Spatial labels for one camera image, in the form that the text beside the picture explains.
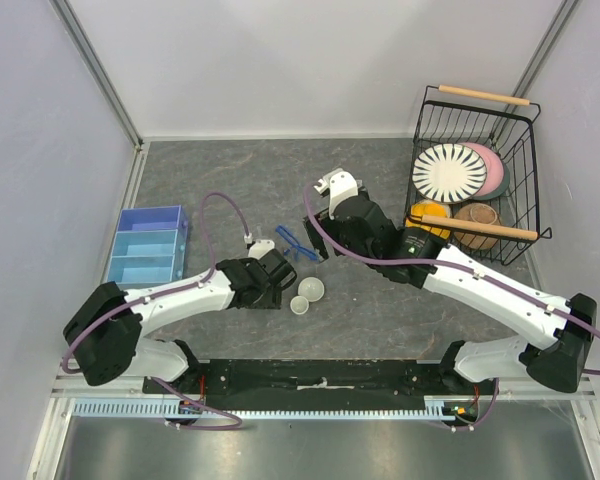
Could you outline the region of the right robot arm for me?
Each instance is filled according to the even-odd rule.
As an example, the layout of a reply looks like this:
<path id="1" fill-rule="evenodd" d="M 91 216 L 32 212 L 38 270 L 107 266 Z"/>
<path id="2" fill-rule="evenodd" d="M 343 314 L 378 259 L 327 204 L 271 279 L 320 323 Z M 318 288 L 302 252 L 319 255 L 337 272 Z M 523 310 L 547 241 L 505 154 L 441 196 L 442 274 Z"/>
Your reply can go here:
<path id="1" fill-rule="evenodd" d="M 391 282 L 452 298 L 514 331 L 496 341 L 452 343 L 437 371 L 445 391 L 522 374 L 554 391 L 578 389 L 597 314 L 591 297 L 566 299 L 512 280 L 422 228 L 396 227 L 365 194 L 344 200 L 334 214 L 306 216 L 304 225 L 319 252 L 331 246 Z"/>

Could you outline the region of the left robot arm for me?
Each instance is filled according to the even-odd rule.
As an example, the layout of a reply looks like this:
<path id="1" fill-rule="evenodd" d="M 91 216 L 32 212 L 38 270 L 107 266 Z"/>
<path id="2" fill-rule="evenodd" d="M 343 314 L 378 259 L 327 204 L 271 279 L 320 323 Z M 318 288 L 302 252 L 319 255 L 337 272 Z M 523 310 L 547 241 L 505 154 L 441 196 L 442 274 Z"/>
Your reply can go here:
<path id="1" fill-rule="evenodd" d="M 99 285 L 63 330 L 68 351 L 62 369 L 89 386 L 121 376 L 157 376 L 178 393 L 199 382 L 191 349 L 157 341 L 152 332 L 188 317 L 230 309 L 278 309 L 297 279 L 293 266 L 272 248 L 257 257 L 227 259 L 195 277 L 146 289 Z"/>

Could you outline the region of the black wire dish basket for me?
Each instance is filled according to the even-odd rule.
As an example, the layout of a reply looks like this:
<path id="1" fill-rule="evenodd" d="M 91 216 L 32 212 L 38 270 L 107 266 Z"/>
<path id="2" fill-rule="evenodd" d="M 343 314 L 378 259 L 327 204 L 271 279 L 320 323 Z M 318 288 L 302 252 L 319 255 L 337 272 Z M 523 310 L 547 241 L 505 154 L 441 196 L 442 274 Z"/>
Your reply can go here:
<path id="1" fill-rule="evenodd" d="M 415 134 L 413 157 L 440 143 L 469 141 L 489 148 L 503 161 L 504 192 L 485 203 L 506 227 L 534 231 L 550 239 L 552 230 L 543 227 L 539 212 L 539 189 L 533 123 L 537 116 L 514 113 L 512 107 L 499 111 L 470 105 L 466 100 L 448 102 L 435 86 L 425 89 Z"/>

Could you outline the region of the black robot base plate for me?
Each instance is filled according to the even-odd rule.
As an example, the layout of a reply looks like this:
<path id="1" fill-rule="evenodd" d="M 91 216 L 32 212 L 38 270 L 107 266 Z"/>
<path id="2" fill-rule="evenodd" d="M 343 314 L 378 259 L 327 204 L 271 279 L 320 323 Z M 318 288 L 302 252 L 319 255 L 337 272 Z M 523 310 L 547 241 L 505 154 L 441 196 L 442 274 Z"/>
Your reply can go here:
<path id="1" fill-rule="evenodd" d="M 213 359 L 171 383 L 231 411 L 415 409 L 426 396 L 486 397 L 494 385 L 473 384 L 437 363 L 352 359 Z"/>

